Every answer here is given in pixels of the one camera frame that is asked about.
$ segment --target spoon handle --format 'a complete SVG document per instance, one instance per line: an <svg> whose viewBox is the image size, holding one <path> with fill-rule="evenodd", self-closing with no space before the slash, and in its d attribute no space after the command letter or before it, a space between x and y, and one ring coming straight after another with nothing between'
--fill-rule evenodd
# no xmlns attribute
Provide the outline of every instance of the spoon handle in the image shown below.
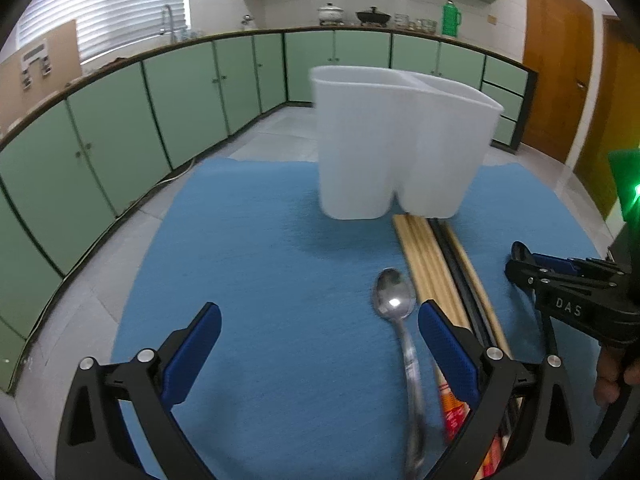
<svg viewBox="0 0 640 480"><path fill-rule="evenodd" d="M415 480L424 463L425 445L424 400L420 386L420 367L411 335L401 320L395 322L394 326L402 345L409 410L409 435L404 461L404 478L405 480Z"/></svg>

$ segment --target blue gripper pad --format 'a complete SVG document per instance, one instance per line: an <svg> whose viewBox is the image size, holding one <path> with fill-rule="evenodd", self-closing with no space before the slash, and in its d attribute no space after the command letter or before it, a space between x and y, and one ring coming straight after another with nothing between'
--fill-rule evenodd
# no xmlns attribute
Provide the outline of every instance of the blue gripper pad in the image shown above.
<svg viewBox="0 0 640 480"><path fill-rule="evenodd" d="M532 254L533 259L536 261L536 265L543 267L544 269L551 269L560 274L568 274L569 276L577 276L578 271L575 269L574 264L564 258L556 258L555 256L548 256L547 254Z"/></svg>
<svg viewBox="0 0 640 480"><path fill-rule="evenodd" d="M418 311L420 334L453 394L474 410L480 402L478 369L452 332L453 326L445 322L441 318L444 314L436 309L440 310L439 307L434 307L431 300L425 301L420 306Z"/></svg>
<svg viewBox="0 0 640 480"><path fill-rule="evenodd" d="M187 398L222 329L222 314L211 303L164 369L161 400L169 410Z"/></svg>

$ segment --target window blind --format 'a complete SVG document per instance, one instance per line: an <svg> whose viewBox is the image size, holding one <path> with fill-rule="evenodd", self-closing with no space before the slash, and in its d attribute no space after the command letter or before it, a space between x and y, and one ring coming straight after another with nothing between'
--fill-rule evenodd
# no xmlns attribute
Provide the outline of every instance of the window blind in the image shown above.
<svg viewBox="0 0 640 480"><path fill-rule="evenodd" d="M184 0L33 0L18 22L18 47L77 20L81 60L159 34L161 9L171 5L174 27L185 27Z"/></svg>

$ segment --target tiled floor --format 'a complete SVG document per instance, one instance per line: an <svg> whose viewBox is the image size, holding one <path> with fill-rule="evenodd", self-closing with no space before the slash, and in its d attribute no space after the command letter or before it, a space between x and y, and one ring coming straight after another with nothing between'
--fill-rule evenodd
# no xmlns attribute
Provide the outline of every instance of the tiled floor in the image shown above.
<svg viewBox="0 0 640 480"><path fill-rule="evenodd" d="M318 160L311 108L284 108L253 126L213 156L237 160ZM611 235L573 173L528 146L517 155L491 148L488 166L517 162L554 190L600 254ZM33 468L53 478L58 425L81 358L110 360L129 291L146 250L190 173L168 184L100 248L56 305L28 357L15 399L0 393L0 416Z"/></svg>

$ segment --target white pot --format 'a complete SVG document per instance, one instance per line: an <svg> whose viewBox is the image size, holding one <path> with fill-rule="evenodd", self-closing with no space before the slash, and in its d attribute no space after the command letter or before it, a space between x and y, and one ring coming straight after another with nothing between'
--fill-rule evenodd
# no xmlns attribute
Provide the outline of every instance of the white pot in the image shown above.
<svg viewBox="0 0 640 480"><path fill-rule="evenodd" d="M321 22L341 22L344 10L334 4L326 4L318 9L318 18Z"/></svg>

